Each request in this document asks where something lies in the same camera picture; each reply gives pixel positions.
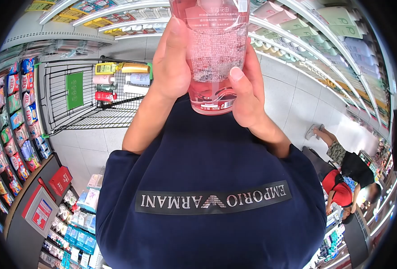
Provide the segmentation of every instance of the barcode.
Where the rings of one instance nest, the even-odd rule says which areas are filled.
[[[228,101],[224,103],[224,108],[229,108],[230,106],[232,106],[234,103],[234,100]]]

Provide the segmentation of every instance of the pink bottle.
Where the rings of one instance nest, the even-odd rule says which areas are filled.
[[[254,15],[259,19],[266,19],[267,17],[270,17],[284,10],[281,5],[281,3],[276,1],[274,3],[267,1],[266,3],[264,3],[264,5],[254,11]]]
[[[294,20],[296,18],[297,18],[296,12],[294,12],[291,9],[284,8],[284,10],[266,18],[266,20],[271,24],[280,24],[283,22]]]
[[[243,67],[249,0],[173,0],[170,7],[191,30],[186,61],[192,109],[204,115],[230,112],[236,94],[228,75],[232,67]]]
[[[112,84],[116,78],[112,75],[94,75],[92,77],[92,83],[94,84]]]

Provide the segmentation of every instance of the foot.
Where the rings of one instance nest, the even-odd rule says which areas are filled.
[[[314,134],[314,128],[316,128],[316,125],[315,124],[313,124],[309,129],[308,129],[308,131],[306,132],[306,134],[305,134],[305,138],[306,138],[306,140],[309,140],[311,137],[313,137],[315,134]]]

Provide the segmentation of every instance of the shopping cart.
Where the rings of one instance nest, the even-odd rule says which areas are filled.
[[[42,62],[35,68],[40,125],[52,136],[63,130],[129,127],[144,95],[124,93],[128,73],[116,72],[116,100],[95,100],[96,84],[93,83],[95,65],[101,62],[132,62],[117,59],[73,59]],[[69,108],[66,77],[83,72],[83,105]]]

